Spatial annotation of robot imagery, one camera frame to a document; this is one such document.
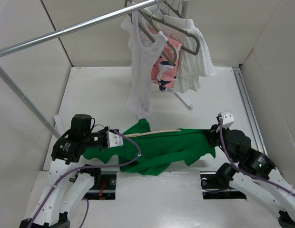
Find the wooden hanger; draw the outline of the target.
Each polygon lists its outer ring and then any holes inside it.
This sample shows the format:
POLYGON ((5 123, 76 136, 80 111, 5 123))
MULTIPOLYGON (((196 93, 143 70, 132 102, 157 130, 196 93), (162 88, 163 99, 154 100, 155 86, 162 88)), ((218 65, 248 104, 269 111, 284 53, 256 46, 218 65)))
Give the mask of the wooden hanger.
POLYGON ((145 135, 151 135, 151 134, 158 134, 158 133, 173 133, 173 132, 180 132, 180 129, 173 129, 173 130, 157 130, 157 131, 150 131, 146 133, 131 133, 131 134, 125 134, 126 137, 140 137, 145 135))

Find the green t shirt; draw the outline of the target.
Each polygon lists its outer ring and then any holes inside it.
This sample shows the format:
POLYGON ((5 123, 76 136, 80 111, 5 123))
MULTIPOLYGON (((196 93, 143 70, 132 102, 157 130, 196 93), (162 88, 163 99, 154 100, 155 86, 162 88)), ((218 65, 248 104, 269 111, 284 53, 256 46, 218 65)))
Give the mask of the green t shirt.
POLYGON ((191 166, 207 154, 216 156, 215 148, 209 146, 202 129, 180 128, 175 132, 153 133, 148 121, 141 119, 123 134, 132 141, 124 140, 122 146, 102 151, 87 149, 84 158, 108 163, 116 155, 123 165, 122 172, 158 176, 173 162, 183 161, 191 166))

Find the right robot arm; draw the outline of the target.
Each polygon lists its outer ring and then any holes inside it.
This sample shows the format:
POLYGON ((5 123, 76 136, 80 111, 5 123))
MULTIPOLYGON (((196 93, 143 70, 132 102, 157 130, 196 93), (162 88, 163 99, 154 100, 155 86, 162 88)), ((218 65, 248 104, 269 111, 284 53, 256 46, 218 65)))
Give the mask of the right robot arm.
POLYGON ((277 219, 282 228, 295 228, 295 189, 267 155, 251 146, 240 130, 220 123, 203 130, 210 147, 219 147, 227 156, 215 174, 217 185, 233 188, 253 199, 277 219))

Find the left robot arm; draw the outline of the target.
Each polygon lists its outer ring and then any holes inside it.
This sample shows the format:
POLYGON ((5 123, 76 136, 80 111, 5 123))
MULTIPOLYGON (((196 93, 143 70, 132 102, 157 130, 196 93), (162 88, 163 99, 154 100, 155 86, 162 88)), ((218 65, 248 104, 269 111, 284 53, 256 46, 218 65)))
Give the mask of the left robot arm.
POLYGON ((109 127, 93 132, 92 117, 76 114, 68 129, 54 144, 49 175, 33 214, 20 223, 21 228, 68 228, 77 205, 90 188, 101 184, 100 167, 79 160, 87 148, 100 151, 122 146, 123 139, 109 127))

